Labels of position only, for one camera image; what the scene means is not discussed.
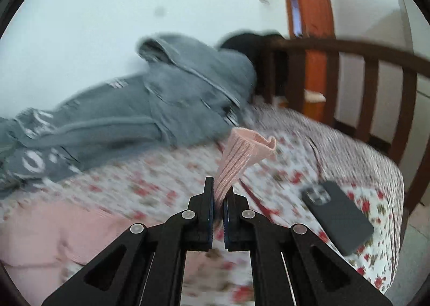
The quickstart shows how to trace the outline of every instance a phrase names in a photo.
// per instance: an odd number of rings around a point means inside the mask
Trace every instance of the tiled floor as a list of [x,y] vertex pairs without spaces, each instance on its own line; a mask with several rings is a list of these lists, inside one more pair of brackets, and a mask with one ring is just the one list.
[[419,205],[408,221],[394,283],[386,293],[393,306],[406,306],[430,273],[430,208]]

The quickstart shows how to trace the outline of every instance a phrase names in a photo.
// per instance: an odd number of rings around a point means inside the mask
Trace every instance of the wooden bed frame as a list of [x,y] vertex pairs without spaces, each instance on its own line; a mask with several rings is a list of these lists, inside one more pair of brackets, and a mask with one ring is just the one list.
[[[275,91],[276,67],[273,53],[285,51],[288,54],[288,82],[285,86],[285,97],[289,108],[303,111],[304,85],[306,74],[306,50],[317,50],[327,55],[326,103],[323,123],[333,126],[338,97],[339,53],[362,56],[365,61],[364,90],[361,112],[354,138],[368,142],[375,110],[378,91],[379,62],[384,61],[398,65],[403,69],[402,100],[396,132],[388,151],[388,157],[399,164],[411,130],[414,117],[417,93],[417,74],[430,78],[430,62],[412,53],[376,45],[364,41],[350,41],[327,38],[281,39],[271,38],[266,42],[262,63],[264,73],[264,99],[271,101]],[[404,217],[415,209],[430,182],[430,139],[415,177],[405,193]]]

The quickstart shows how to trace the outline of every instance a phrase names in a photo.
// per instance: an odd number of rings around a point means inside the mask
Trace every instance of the orange door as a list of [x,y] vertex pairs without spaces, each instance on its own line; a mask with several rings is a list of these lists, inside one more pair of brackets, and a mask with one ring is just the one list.
[[[298,0],[303,37],[334,37],[333,12],[330,0]],[[306,55],[305,88],[325,95],[326,56],[318,51]]]

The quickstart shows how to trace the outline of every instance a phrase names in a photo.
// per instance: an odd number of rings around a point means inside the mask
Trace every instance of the metal rivet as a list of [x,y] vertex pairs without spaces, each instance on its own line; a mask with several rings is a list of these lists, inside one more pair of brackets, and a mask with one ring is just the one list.
[[138,233],[142,233],[144,229],[145,228],[142,224],[134,224],[130,227],[130,232],[136,235]]
[[298,224],[298,225],[294,225],[293,230],[294,230],[294,232],[296,232],[299,235],[304,235],[307,231],[307,228],[305,225]]
[[184,219],[192,219],[196,216],[196,213],[194,213],[192,210],[186,210],[182,213],[182,217]]
[[253,217],[255,217],[255,211],[250,210],[250,209],[244,210],[244,211],[242,211],[242,216],[245,219],[252,219]]

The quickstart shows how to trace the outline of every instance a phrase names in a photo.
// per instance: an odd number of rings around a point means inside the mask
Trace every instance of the smartphone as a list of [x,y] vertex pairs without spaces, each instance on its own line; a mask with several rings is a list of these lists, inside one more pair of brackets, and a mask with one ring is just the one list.
[[305,189],[302,199],[343,256],[354,253],[375,231],[367,217],[334,181]]

